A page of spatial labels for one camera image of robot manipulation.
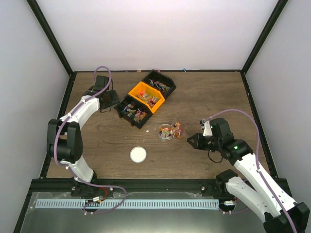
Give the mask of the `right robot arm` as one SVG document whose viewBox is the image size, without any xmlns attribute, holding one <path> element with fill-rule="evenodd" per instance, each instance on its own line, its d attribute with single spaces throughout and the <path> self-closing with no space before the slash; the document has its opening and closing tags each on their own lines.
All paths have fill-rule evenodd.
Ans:
<svg viewBox="0 0 311 233">
<path fill-rule="evenodd" d="M 267 233 L 303 233 L 310 210 L 297 203 L 269 175 L 250 146 L 235 139 L 224 118 L 200 121 L 202 133 L 196 133 L 187 142 L 197 150 L 219 152 L 247 181 L 229 169 L 216 177 L 216 191 L 223 196 L 231 194 L 241 200 L 263 222 Z"/>
</svg>

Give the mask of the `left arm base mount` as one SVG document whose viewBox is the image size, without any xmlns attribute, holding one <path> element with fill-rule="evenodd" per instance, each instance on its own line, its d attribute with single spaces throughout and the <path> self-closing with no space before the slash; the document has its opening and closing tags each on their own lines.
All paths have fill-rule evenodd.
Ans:
<svg viewBox="0 0 311 233">
<path fill-rule="evenodd" d="M 110 186 L 114 185 L 114 182 L 104 182 L 103 179 L 96 180 L 95 182 L 92 181 L 92 183 L 98 184 L 98 185 L 106 185 L 106 188 L 103 187 L 93 187 L 78 181 L 75 181 L 74 179 L 71 180 L 71 196 L 72 197 L 82 197 L 82 198 L 93 198 L 97 196 L 108 196 L 111 197 L 113 194 L 113 190 L 110 190 Z"/>
</svg>

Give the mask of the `clear plastic cup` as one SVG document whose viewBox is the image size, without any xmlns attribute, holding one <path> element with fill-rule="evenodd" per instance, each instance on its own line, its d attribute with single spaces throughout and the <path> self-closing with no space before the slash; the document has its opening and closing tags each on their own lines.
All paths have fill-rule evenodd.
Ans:
<svg viewBox="0 0 311 233">
<path fill-rule="evenodd" d="M 171 124 L 162 124 L 158 128 L 158 138 L 162 142 L 167 142 L 173 139 L 173 127 Z"/>
</svg>

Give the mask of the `orange candy bin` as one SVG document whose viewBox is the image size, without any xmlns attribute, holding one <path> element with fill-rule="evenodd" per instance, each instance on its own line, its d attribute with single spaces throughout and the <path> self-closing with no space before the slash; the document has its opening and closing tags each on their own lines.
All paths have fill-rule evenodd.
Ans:
<svg viewBox="0 0 311 233">
<path fill-rule="evenodd" d="M 165 98 L 159 90 L 142 81 L 139 82 L 128 95 L 146 105 L 152 114 L 165 102 Z"/>
</svg>

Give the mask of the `brown slotted scoop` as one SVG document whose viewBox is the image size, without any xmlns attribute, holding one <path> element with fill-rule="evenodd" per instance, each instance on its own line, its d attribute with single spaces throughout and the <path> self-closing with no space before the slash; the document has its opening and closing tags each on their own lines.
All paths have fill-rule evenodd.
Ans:
<svg viewBox="0 0 311 233">
<path fill-rule="evenodd" d="M 178 140 L 186 140 L 189 137 L 188 128 L 185 121 L 179 118 L 174 118 L 171 123 L 171 127 L 173 138 Z"/>
</svg>

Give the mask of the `black bin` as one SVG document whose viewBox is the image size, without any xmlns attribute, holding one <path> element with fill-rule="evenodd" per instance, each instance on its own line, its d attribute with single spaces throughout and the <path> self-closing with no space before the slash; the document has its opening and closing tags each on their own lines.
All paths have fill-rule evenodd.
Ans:
<svg viewBox="0 0 311 233">
<path fill-rule="evenodd" d="M 170 77 L 163 75 L 162 73 L 157 72 L 156 70 L 150 71 L 142 79 L 142 81 L 147 85 L 160 91 L 164 99 L 167 99 L 176 89 L 176 85 Z"/>
<path fill-rule="evenodd" d="M 126 95 L 114 109 L 117 111 L 119 118 L 125 119 L 131 126 L 138 129 L 141 129 L 153 115 L 144 103 L 130 95 Z"/>
</svg>

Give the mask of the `white round lid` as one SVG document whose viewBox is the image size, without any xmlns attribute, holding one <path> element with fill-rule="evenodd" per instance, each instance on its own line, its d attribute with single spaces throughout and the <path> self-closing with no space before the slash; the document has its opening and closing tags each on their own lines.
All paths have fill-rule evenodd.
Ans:
<svg viewBox="0 0 311 233">
<path fill-rule="evenodd" d="M 130 159 L 134 163 L 141 163 L 143 162 L 147 157 L 147 151 L 143 147 L 134 147 L 130 151 Z"/>
</svg>

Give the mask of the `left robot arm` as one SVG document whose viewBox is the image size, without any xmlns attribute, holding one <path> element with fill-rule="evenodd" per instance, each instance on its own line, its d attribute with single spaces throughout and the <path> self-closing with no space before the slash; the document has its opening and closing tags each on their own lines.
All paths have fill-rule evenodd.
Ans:
<svg viewBox="0 0 311 233">
<path fill-rule="evenodd" d="M 82 190 L 88 196 L 99 192 L 97 175 L 83 157 L 83 139 L 81 129 L 97 111 L 109 108 L 116 93 L 110 90 L 110 76 L 98 75 L 95 84 L 81 97 L 80 101 L 60 119 L 51 119 L 48 123 L 47 154 L 56 164 L 69 170 L 76 181 L 82 182 Z"/>
</svg>

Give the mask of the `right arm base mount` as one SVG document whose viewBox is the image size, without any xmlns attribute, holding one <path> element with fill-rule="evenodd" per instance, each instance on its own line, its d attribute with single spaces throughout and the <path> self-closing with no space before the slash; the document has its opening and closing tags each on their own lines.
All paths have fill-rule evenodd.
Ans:
<svg viewBox="0 0 311 233">
<path fill-rule="evenodd" d="M 207 179 L 200 182 L 201 193 L 204 197 L 213 197 L 219 199 L 221 197 L 229 197 L 231 194 L 226 189 L 226 183 L 238 174 L 231 170 L 225 170 L 219 173 L 215 179 Z"/>
</svg>

